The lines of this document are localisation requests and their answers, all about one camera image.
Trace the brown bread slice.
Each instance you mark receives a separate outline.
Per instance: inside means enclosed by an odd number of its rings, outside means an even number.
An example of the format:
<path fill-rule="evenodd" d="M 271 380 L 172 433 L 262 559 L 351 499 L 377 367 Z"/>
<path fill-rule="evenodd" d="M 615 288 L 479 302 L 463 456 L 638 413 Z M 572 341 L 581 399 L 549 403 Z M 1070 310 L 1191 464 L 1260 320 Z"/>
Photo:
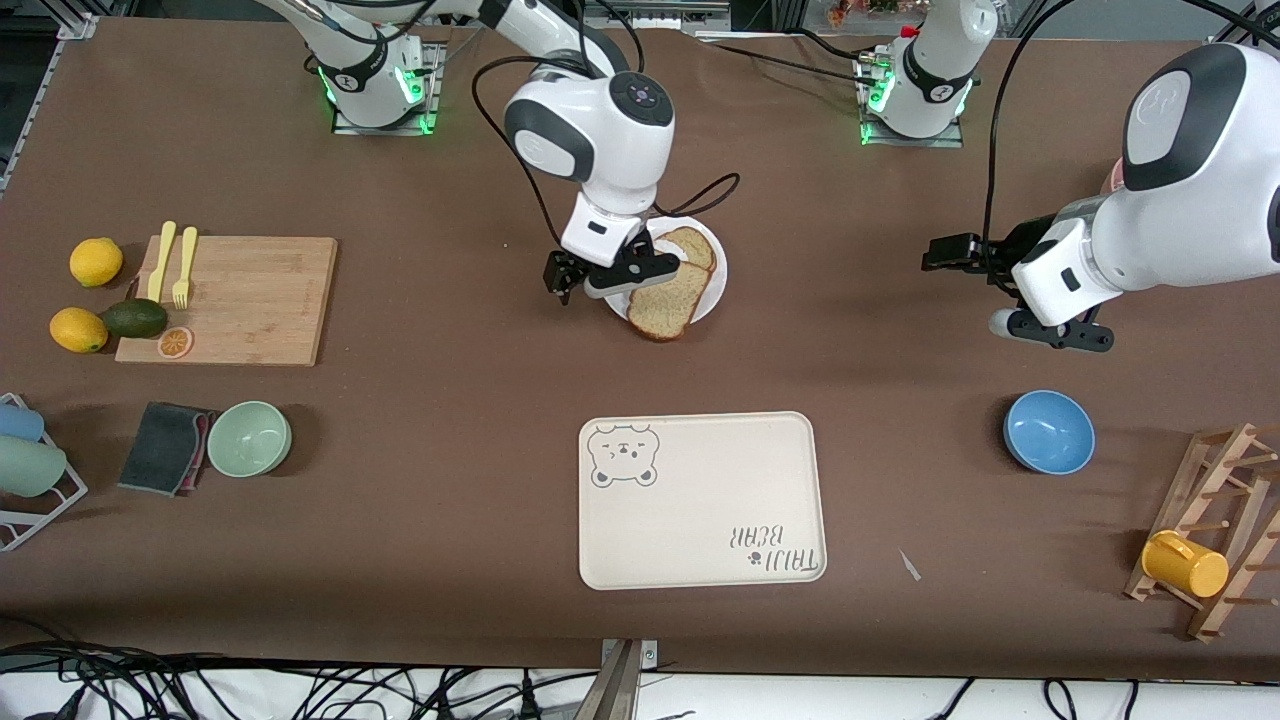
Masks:
<path fill-rule="evenodd" d="M 628 324 L 650 341 L 681 338 L 692 323 L 710 278 L 708 269 L 681 263 L 673 279 L 631 293 L 626 311 Z"/>
<path fill-rule="evenodd" d="M 713 274 L 718 266 L 716 246 L 699 229 L 681 225 L 657 238 L 655 246 L 664 252 L 673 252 L 682 263 L 701 268 Z"/>

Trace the white round plate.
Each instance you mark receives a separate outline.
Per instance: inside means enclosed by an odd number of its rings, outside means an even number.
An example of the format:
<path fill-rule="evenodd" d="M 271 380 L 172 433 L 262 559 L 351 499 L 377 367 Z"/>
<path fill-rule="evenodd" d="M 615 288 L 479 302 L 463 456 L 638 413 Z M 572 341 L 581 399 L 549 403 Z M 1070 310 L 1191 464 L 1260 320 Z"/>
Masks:
<path fill-rule="evenodd" d="M 660 237 L 663 233 L 669 232 L 673 228 L 677 228 L 677 227 L 681 227 L 681 225 L 691 225 L 691 227 L 699 229 L 716 246 L 716 252 L 718 255 L 718 266 L 717 266 L 716 272 L 712 274 L 710 284 L 707 287 L 705 293 L 701 296 L 701 301 L 698 305 L 698 310 L 695 311 L 695 314 L 692 316 L 692 323 L 691 324 L 694 324 L 698 320 L 703 319 L 705 315 L 708 315 L 716 307 L 716 305 L 719 302 L 719 300 L 721 300 L 721 297 L 722 297 L 722 295 L 724 292 L 724 288 L 727 286 L 727 281 L 728 281 L 728 273 L 730 273 L 730 270 L 728 270 L 728 259 L 727 259 L 727 252 L 724 251 L 724 247 L 723 247 L 722 242 L 719 241 L 719 238 L 716 236 L 716 233 L 712 232 L 710 228 L 707 227 L 705 224 L 703 224 L 703 223 L 700 223 L 698 220 L 694 220 L 694 219 L 657 218 L 657 219 L 650 220 L 649 222 L 649 231 L 653 234 L 653 238 L 655 241 L 655 249 L 659 252 L 664 252 L 664 251 L 662 251 L 662 250 L 659 250 L 657 247 L 657 238 Z M 611 310 L 617 316 L 625 319 L 626 322 L 627 322 L 626 311 L 628 309 L 631 293 L 632 292 L 617 293 L 617 295 L 612 295 L 612 296 L 605 297 L 605 302 L 611 307 Z"/>

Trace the blue bowl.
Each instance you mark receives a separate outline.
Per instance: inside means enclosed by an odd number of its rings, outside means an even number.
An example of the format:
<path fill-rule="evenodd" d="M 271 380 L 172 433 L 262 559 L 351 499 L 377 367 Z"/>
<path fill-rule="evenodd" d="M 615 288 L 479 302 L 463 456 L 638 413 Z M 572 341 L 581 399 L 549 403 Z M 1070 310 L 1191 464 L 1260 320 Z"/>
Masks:
<path fill-rule="evenodd" d="M 1004 443 L 1024 468 L 1064 477 L 1093 459 L 1093 423 L 1079 402 L 1053 389 L 1034 389 L 1018 397 L 1002 420 Z"/>

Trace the cream bear print tray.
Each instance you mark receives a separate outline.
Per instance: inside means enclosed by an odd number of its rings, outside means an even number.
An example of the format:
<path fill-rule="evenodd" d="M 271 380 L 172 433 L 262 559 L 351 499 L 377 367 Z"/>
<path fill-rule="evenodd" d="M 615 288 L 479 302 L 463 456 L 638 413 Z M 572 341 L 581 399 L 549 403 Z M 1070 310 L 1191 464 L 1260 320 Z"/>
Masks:
<path fill-rule="evenodd" d="M 579 432 L 579 575 L 595 591 L 808 583 L 827 568 L 800 413 L 613 416 Z"/>

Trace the orange red decoration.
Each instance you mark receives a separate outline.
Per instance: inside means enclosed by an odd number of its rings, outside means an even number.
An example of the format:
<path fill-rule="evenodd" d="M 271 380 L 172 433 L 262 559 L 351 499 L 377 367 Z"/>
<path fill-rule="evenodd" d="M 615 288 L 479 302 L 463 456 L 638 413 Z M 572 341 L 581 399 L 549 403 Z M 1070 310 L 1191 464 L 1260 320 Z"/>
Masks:
<path fill-rule="evenodd" d="M 900 13 L 901 0 L 831 0 L 826 18 L 832 28 L 845 24 L 850 15 L 856 19 L 879 18 Z"/>

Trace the grey metal box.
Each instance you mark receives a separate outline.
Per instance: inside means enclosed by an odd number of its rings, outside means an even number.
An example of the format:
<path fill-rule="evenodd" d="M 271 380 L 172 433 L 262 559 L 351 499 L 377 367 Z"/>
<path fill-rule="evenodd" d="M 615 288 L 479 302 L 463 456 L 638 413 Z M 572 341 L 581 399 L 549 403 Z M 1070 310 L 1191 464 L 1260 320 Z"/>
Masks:
<path fill-rule="evenodd" d="M 568 0 L 582 9 L 593 27 L 677 29 L 686 35 L 731 32 L 730 0 Z"/>

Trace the wooden peg rack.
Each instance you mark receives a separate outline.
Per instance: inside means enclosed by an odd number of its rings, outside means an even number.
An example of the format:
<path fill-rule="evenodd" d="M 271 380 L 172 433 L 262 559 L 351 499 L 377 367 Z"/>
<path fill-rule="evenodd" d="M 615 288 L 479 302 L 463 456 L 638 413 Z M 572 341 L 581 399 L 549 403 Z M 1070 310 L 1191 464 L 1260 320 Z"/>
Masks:
<path fill-rule="evenodd" d="M 1238 609 L 1280 607 L 1280 448 L 1267 428 L 1242 423 L 1192 436 L 1148 537 L 1175 530 L 1225 556 L 1226 585 L 1196 598 L 1147 577 L 1138 560 L 1125 594 L 1146 601 L 1157 594 L 1192 610 L 1187 637 L 1210 643 Z"/>

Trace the wooden cutting board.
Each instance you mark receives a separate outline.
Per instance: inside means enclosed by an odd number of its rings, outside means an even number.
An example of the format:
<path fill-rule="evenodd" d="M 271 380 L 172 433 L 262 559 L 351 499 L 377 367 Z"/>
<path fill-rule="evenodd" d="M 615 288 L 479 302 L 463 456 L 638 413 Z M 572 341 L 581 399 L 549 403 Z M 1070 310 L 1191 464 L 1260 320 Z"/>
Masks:
<path fill-rule="evenodd" d="M 180 241 L 166 263 L 161 304 L 193 343 L 168 357 L 159 340 L 119 340 L 115 360 L 163 365 L 314 366 L 337 266 L 329 237 L 200 236 L 189 305 L 174 307 Z"/>

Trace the pale green bowl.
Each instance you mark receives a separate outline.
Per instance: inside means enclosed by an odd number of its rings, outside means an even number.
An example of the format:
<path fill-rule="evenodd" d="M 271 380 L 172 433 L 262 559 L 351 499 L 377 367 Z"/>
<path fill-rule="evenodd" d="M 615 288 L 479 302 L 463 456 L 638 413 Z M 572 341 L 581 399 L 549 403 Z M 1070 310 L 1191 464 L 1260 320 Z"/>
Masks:
<path fill-rule="evenodd" d="M 246 401 L 225 410 L 207 437 L 207 456 L 225 477 L 265 475 L 292 447 L 292 427 L 283 411 L 264 401 Z"/>

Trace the yellow mug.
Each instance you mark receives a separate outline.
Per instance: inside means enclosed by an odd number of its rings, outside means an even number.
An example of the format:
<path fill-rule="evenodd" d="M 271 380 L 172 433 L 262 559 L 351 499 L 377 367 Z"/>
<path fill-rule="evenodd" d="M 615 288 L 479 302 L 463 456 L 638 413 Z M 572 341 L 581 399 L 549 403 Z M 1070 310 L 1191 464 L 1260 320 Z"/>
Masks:
<path fill-rule="evenodd" d="M 1147 539 L 1139 565 L 1147 577 L 1196 598 L 1217 594 L 1230 574 L 1224 555 L 1175 530 L 1161 530 Z"/>

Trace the yellow plastic fork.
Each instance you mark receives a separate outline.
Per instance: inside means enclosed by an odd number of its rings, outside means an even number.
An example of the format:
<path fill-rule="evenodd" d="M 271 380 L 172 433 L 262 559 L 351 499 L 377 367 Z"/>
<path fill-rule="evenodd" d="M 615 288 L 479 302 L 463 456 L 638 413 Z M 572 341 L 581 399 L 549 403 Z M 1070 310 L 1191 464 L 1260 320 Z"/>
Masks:
<path fill-rule="evenodd" d="M 191 274 L 197 247 L 198 229 L 188 225 L 183 229 L 180 241 L 180 275 L 172 288 L 174 307 L 180 311 L 187 310 L 189 306 Z"/>

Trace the yellow plastic knife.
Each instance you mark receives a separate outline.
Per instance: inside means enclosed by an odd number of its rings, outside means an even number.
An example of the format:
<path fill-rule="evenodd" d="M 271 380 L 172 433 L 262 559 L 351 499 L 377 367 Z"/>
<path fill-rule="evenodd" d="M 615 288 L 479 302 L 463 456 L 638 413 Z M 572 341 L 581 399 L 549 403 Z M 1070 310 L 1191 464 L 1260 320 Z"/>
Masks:
<path fill-rule="evenodd" d="M 175 238 L 177 223 L 173 220 L 164 222 L 157 242 L 155 268 L 147 275 L 145 297 L 151 302 L 160 304 L 163 301 L 168 261 Z"/>

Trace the dark green avocado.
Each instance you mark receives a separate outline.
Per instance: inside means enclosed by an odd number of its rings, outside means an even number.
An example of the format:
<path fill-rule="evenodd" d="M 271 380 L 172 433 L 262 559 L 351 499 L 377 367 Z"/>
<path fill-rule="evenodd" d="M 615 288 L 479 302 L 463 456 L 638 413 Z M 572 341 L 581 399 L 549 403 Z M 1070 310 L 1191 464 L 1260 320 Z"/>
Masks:
<path fill-rule="evenodd" d="M 120 338 L 146 340 L 169 325 L 166 309 L 150 299 L 125 299 L 100 314 L 108 331 Z"/>

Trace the dark grey folded cloth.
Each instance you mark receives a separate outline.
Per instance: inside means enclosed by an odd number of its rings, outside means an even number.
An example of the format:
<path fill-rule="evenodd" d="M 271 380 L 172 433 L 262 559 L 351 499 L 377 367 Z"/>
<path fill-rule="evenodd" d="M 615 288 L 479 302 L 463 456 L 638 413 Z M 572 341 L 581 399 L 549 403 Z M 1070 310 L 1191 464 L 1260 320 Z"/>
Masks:
<path fill-rule="evenodd" d="M 197 486 L 216 418 L 207 409 L 150 402 L 116 486 L 170 498 L 188 495 Z"/>

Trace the yellow lemon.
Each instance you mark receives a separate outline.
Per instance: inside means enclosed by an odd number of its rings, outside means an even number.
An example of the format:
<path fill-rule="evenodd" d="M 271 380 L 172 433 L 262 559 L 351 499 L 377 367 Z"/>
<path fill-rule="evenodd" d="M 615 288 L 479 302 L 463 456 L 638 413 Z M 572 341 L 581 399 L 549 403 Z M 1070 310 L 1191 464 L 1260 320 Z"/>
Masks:
<path fill-rule="evenodd" d="M 55 313 L 47 328 L 52 340 L 73 354 L 96 354 L 110 340 L 105 322 L 82 307 L 64 307 Z"/>
<path fill-rule="evenodd" d="M 73 249 L 68 263 L 72 277 L 86 288 L 109 284 L 123 264 L 122 249 L 108 237 L 83 240 Z"/>

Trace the light blue cup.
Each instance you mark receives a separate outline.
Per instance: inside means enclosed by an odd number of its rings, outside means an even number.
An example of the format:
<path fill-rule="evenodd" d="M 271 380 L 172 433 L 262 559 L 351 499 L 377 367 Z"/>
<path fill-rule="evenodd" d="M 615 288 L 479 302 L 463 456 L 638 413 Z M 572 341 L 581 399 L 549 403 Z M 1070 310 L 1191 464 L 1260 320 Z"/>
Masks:
<path fill-rule="evenodd" d="M 42 415 L 20 405 L 0 402 L 0 436 L 38 443 L 44 433 Z"/>

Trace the pale green cup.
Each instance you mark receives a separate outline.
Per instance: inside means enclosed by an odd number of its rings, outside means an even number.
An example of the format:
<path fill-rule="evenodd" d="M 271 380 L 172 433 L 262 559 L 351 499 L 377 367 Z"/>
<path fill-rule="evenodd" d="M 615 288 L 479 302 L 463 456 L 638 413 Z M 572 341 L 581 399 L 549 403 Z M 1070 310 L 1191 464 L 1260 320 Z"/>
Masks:
<path fill-rule="evenodd" d="M 51 445 L 0 436 L 0 491 L 33 498 L 50 491 L 67 470 L 67 455 Z"/>

